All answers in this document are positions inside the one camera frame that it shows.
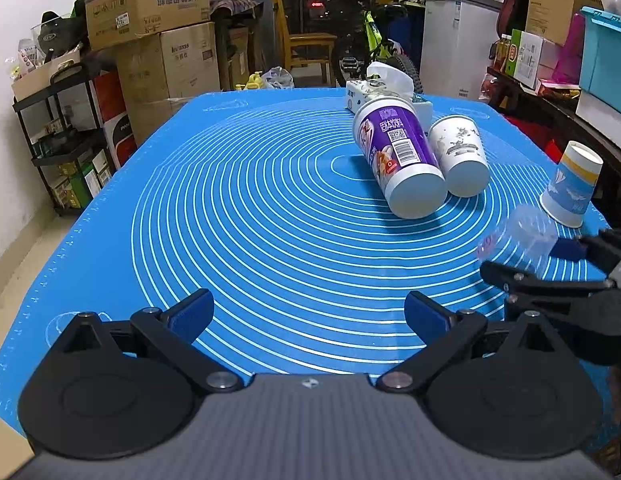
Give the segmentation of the clear plastic cup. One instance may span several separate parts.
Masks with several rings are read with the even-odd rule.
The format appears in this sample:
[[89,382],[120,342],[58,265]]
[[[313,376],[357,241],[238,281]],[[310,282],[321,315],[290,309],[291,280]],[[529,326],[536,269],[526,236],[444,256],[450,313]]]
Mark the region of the clear plastic cup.
[[519,205],[497,222],[479,240],[475,257],[529,272],[539,272],[548,263],[559,234],[545,211]]

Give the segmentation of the blue yellow paper cup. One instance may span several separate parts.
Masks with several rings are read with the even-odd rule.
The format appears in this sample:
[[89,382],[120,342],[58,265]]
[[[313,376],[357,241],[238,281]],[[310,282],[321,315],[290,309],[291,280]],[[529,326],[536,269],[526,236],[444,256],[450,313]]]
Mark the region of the blue yellow paper cup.
[[570,141],[539,203],[553,220],[580,228],[602,169],[603,159],[595,151]]

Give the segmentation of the white printed paper cup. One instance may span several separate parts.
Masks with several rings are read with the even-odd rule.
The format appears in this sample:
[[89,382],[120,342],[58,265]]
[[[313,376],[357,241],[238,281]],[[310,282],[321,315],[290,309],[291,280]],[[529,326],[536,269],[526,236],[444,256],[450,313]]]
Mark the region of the white printed paper cup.
[[473,119],[463,115],[437,119],[429,129],[428,142],[449,193],[472,197],[489,185],[489,164]]

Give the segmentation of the purple white tall cup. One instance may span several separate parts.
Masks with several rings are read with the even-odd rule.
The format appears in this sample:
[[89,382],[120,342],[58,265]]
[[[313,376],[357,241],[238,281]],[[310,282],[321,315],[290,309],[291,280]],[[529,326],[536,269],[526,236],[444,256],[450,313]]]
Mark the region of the purple white tall cup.
[[397,217],[425,218],[443,205],[445,178],[411,103],[395,96],[366,102],[353,138]]

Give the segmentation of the dark wooden side table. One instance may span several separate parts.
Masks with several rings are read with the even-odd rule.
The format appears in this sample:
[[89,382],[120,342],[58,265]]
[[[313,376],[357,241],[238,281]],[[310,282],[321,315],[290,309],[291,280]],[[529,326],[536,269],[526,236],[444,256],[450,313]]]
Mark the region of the dark wooden side table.
[[570,141],[585,144],[601,156],[603,171],[596,184],[594,205],[611,226],[621,229],[621,150],[577,116],[573,108],[525,91],[518,81],[492,67],[487,73],[496,79],[489,105],[554,162]]

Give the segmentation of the blue silicone baking mat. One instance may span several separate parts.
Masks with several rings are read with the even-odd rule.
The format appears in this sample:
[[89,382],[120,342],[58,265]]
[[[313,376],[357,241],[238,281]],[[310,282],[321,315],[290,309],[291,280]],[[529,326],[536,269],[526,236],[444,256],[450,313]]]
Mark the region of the blue silicone baking mat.
[[480,237],[536,205],[555,164],[490,107],[434,98],[478,125],[491,180],[435,214],[392,214],[340,89],[204,94],[118,170],[30,285],[0,349],[0,418],[72,317],[126,320],[199,288],[215,316],[196,346],[242,377],[378,376],[421,347],[408,292],[503,315]]

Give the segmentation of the teal plastic storage bin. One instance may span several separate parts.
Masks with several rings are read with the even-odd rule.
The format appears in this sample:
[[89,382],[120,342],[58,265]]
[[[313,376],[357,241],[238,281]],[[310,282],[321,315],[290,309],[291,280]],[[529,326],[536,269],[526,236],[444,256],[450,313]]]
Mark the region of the teal plastic storage bin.
[[583,6],[580,87],[621,113],[621,16]]

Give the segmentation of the white green product box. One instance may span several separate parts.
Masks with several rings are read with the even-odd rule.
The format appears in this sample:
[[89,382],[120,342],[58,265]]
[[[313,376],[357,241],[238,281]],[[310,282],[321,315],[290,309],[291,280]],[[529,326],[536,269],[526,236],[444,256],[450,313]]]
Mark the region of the white green product box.
[[541,59],[543,38],[531,32],[513,29],[507,53],[505,74],[516,79],[525,87],[536,87],[539,60]]

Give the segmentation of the black metal shelf rack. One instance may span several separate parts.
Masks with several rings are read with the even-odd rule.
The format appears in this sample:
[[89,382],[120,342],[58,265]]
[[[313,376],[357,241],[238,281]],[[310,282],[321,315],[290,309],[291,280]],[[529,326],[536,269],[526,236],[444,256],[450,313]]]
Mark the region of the black metal shelf rack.
[[[83,93],[88,107],[84,122],[62,104],[62,94],[70,90]],[[45,88],[14,99],[12,108],[54,212],[78,216],[116,171],[89,68],[65,63]]]

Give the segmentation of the white tissue pack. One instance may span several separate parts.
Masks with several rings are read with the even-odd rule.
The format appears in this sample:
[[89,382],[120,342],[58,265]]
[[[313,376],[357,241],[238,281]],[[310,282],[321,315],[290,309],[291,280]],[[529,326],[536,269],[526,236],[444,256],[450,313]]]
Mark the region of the white tissue pack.
[[373,62],[366,70],[364,79],[347,81],[345,108],[352,114],[373,99],[393,96],[407,101],[414,107],[420,120],[428,125],[433,118],[433,104],[415,90],[415,83],[407,73],[387,63]]

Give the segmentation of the lower large cardboard box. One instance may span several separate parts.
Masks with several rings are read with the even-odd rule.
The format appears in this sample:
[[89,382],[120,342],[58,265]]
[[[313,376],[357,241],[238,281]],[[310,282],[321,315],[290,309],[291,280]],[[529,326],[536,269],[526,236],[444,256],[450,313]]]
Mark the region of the lower large cardboard box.
[[190,100],[220,90],[211,22],[121,44],[114,56],[137,144],[143,144]]

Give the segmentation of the yellow jug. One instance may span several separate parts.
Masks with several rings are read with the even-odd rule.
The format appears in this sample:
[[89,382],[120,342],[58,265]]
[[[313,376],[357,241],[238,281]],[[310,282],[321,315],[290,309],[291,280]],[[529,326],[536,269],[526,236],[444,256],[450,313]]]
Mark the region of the yellow jug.
[[248,80],[245,84],[237,84],[237,90],[258,90],[264,89],[266,87],[265,82],[262,78],[261,72],[255,72],[248,76]]

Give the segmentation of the white chest freezer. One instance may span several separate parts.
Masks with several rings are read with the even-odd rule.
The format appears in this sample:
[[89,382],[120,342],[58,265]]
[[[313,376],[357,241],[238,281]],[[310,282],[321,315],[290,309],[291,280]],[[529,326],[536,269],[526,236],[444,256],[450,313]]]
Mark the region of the white chest freezer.
[[425,93],[479,98],[499,12],[496,0],[425,0],[419,70]]

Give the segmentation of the wooden chair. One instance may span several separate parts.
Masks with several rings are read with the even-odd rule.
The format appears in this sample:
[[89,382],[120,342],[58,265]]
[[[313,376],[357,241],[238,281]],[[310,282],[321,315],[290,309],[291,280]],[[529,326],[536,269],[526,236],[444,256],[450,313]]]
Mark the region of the wooden chair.
[[320,67],[321,81],[334,87],[337,83],[335,70],[331,65],[331,55],[337,37],[329,32],[289,32],[283,0],[271,0],[275,15],[277,46],[282,57],[282,67],[289,73],[294,68],[309,65]]

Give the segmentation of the black green bicycle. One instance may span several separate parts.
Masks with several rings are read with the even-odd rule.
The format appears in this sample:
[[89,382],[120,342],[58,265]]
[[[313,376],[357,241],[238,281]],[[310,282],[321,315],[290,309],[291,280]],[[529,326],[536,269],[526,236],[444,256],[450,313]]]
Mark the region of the black green bicycle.
[[397,0],[325,0],[321,16],[337,37],[330,62],[341,87],[349,80],[364,79],[368,66],[381,62],[411,77],[414,92],[423,91],[419,70],[389,34],[390,24],[407,15],[406,6]]

